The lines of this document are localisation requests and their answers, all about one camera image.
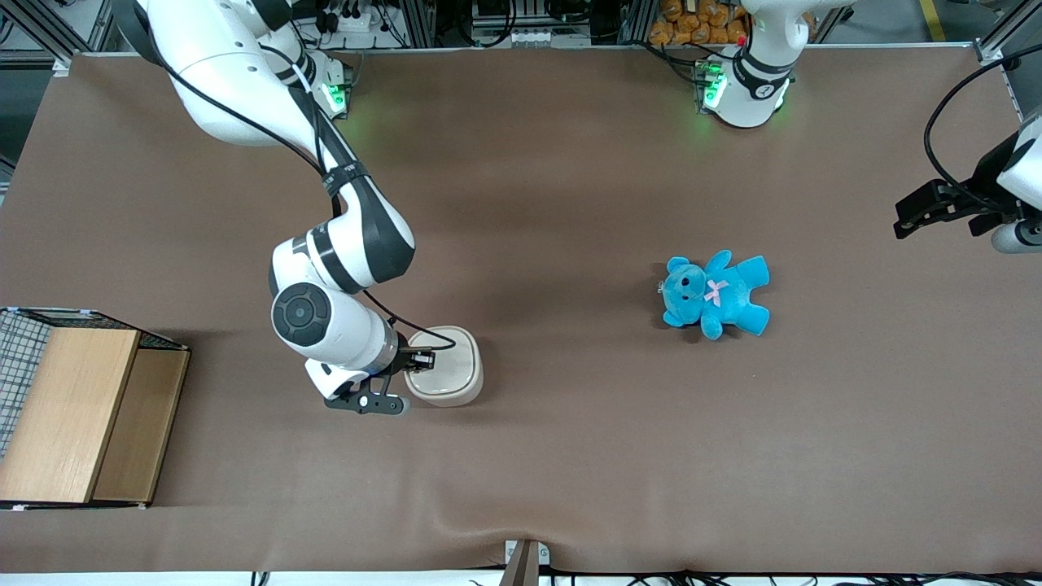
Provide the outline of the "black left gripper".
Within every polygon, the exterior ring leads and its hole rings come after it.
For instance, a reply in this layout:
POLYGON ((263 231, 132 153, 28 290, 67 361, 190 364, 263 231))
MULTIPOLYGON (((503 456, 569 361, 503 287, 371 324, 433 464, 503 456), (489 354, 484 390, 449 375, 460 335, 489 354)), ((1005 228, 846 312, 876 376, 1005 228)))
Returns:
POLYGON ((989 211, 974 206, 974 200, 956 190, 945 181, 928 181, 913 190, 896 204, 897 220, 894 223, 896 238, 907 238, 917 230, 938 223, 957 221, 964 216, 973 216, 975 221, 1019 221, 1023 212, 1018 199, 997 184, 998 175, 1004 171, 1018 141, 1018 133, 1009 135, 986 155, 979 157, 970 184, 974 193, 987 204, 989 211))

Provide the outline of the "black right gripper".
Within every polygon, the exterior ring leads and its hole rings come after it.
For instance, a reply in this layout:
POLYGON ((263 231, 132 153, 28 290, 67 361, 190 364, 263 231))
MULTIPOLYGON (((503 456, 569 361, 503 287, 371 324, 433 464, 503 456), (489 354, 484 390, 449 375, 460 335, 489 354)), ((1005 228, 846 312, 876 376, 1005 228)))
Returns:
POLYGON ((396 331, 397 349, 394 357, 394 374, 399 372, 425 372, 432 370, 435 362, 415 360, 435 360, 433 348, 410 347, 410 340, 400 331, 396 331))

